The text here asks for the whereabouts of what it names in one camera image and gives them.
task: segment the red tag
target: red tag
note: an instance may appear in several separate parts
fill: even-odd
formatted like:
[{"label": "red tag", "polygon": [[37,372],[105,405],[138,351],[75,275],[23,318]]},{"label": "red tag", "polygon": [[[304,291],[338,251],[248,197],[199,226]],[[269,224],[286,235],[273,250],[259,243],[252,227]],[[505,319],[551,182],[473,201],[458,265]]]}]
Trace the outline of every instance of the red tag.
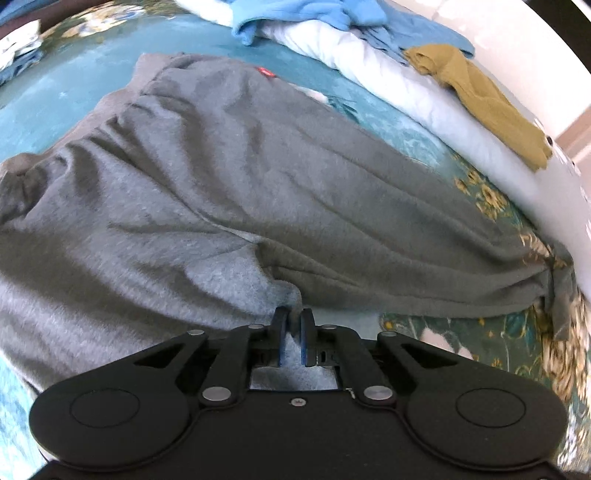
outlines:
[{"label": "red tag", "polygon": [[267,69],[266,69],[266,68],[264,68],[264,67],[257,67],[256,69],[257,69],[259,72],[261,72],[263,75],[265,75],[265,76],[267,76],[267,77],[270,77],[270,78],[272,78],[272,79],[274,79],[274,78],[276,78],[276,77],[277,77],[277,75],[275,75],[273,72],[270,72],[269,70],[267,70]]}]

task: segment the gray fabric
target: gray fabric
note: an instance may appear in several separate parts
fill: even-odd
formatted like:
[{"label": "gray fabric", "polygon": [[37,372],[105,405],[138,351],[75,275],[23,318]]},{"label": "gray fabric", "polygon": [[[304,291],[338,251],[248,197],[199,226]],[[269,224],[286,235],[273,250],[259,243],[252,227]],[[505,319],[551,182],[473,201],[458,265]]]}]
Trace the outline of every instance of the gray fabric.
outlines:
[{"label": "gray fabric", "polygon": [[0,176],[7,171],[16,174],[25,173],[29,168],[36,165],[44,158],[53,155],[68,142],[84,137],[91,133],[101,123],[107,121],[112,116],[121,113],[139,96],[141,89],[144,88],[157,73],[168,65],[172,58],[174,58],[174,56],[164,53],[144,53],[141,55],[135,64],[133,78],[125,88],[105,95],[100,102],[97,103],[93,111],[67,131],[66,134],[55,143],[55,145],[48,148],[42,154],[20,153],[14,157],[7,158],[0,163]]},{"label": "gray fabric", "polygon": [[302,298],[474,318],[540,296],[557,310],[576,288],[571,268],[555,283],[512,227],[329,107],[198,55],[24,175],[5,173],[0,225],[0,348],[40,391]]}]

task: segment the floral pattern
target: floral pattern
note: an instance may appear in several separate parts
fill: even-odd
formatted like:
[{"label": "floral pattern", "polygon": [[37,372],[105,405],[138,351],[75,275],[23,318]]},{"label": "floral pattern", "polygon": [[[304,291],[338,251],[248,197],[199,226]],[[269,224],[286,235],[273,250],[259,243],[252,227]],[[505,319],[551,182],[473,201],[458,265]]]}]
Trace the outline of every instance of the floral pattern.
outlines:
[{"label": "floral pattern", "polygon": [[[62,47],[67,48],[83,37],[91,37],[91,41],[100,44],[108,41],[110,35],[115,35],[115,30],[140,28],[144,18],[172,18],[182,13],[173,0],[115,0],[74,15],[47,31],[43,35],[44,50],[51,54],[60,51]],[[216,46],[217,50],[208,50],[204,46],[202,53],[227,54],[253,63],[255,47],[234,44],[236,47],[231,50],[228,48],[227,53],[219,53],[220,49],[223,50],[219,46]],[[552,257],[553,253],[544,242],[533,234],[528,219],[503,193],[460,155],[403,113],[348,82],[338,73],[324,71],[310,59],[287,49],[276,53],[276,58],[268,57],[260,61],[260,64],[285,80],[310,89],[309,93],[313,96],[355,120],[410,159],[435,171],[463,192],[475,208],[491,221],[506,222],[514,226],[516,236],[531,251],[524,258],[525,262],[547,261]],[[555,268],[565,265],[563,260],[554,258]],[[591,385],[587,381],[587,366],[591,362],[591,355],[589,330],[583,321],[584,317],[581,314],[581,321],[571,327],[571,336],[579,341],[576,345],[552,342],[550,322],[540,306],[532,306],[523,312],[481,319],[383,313],[376,319],[376,328],[401,332],[553,388],[565,400],[569,409],[569,429],[556,460],[563,468],[585,471],[591,466],[591,439],[587,436],[591,429],[591,395],[587,394],[587,384]],[[34,447],[31,447],[34,444],[27,433],[26,411],[30,408],[30,400],[18,386],[15,377],[10,376],[5,366],[3,369],[1,361],[0,387],[4,387],[0,395],[0,440],[8,438],[5,444],[0,442],[0,465],[4,461],[7,465],[20,465],[21,472],[28,475],[40,465],[40,458]],[[10,475],[10,471],[0,468],[0,477],[3,480],[17,480],[18,474]]]}]

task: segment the white wall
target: white wall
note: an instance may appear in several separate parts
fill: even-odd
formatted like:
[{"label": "white wall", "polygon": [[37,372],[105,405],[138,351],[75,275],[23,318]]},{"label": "white wall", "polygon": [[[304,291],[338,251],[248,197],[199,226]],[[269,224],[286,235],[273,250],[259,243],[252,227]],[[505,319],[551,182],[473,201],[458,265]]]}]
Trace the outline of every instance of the white wall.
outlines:
[{"label": "white wall", "polygon": [[478,61],[549,135],[557,137],[591,105],[591,73],[522,0],[395,1],[467,37]]}]

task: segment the bed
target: bed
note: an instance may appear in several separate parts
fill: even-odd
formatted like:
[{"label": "bed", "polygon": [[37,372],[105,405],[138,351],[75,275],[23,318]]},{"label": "bed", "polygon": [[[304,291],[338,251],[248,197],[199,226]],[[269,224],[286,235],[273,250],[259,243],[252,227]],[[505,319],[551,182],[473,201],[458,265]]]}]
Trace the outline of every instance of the bed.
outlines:
[{"label": "bed", "polygon": [[[61,22],[44,35],[45,58],[0,89],[0,160],[40,153],[82,119],[105,94],[131,78],[141,53],[202,53],[256,64],[313,90],[342,114],[381,137],[410,161],[427,165],[473,200],[475,208],[516,232],[529,220],[482,173],[404,113],[318,61],[269,40],[245,47],[226,27],[189,15],[172,0],[115,0]],[[556,461],[586,471],[591,465],[591,411],[586,331],[552,343],[535,306],[480,319],[409,317],[389,312],[317,311],[321,323],[354,327],[364,338],[383,330],[405,335],[531,378],[553,388],[569,409],[569,429]],[[574,361],[566,361],[577,352]],[[548,371],[559,371],[553,378]],[[28,478],[43,465],[27,427],[32,398],[0,357],[0,478]],[[384,445],[384,454],[390,446]]]}]

